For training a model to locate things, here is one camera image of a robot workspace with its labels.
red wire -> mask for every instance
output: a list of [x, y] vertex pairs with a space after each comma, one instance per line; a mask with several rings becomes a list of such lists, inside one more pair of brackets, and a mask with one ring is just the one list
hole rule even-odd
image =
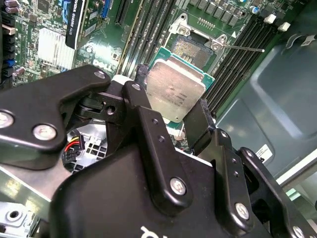
[[69, 144], [66, 146], [64, 152], [66, 152], [66, 151], [67, 151], [71, 146], [73, 146], [74, 144], [79, 144], [79, 141], [73, 141], [73, 142], [69, 143]]

cable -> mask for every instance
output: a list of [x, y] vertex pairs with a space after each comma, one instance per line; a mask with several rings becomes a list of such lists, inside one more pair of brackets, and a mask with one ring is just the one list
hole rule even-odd
[[79, 137], [76, 136], [76, 137], [72, 138], [69, 143], [71, 143], [71, 142], [73, 142], [73, 141], [75, 141], [75, 140], [78, 140], [78, 139], [79, 139]]
[[70, 143], [66, 146], [64, 152], [66, 152], [71, 146], [77, 145], [77, 144], [79, 144], [79, 141], [70, 142]]

metal panel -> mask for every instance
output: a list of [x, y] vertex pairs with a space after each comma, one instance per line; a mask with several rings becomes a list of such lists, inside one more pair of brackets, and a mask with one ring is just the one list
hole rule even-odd
[[275, 177], [317, 147], [317, 42], [284, 46], [272, 49], [217, 123], [236, 148], [266, 144], [273, 155], [264, 164]]

heatsink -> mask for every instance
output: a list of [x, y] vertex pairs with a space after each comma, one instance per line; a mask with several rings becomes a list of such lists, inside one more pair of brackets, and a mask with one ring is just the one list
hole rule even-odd
[[65, 36], [42, 28], [39, 34], [38, 58], [44, 64], [59, 70], [68, 70], [73, 66], [75, 50], [65, 44]]

motherboard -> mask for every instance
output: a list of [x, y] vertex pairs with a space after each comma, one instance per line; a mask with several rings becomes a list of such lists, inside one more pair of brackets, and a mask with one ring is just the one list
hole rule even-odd
[[135, 78], [160, 52], [211, 78], [218, 114], [305, 0], [5, 0], [2, 76], [13, 85], [92, 64]]

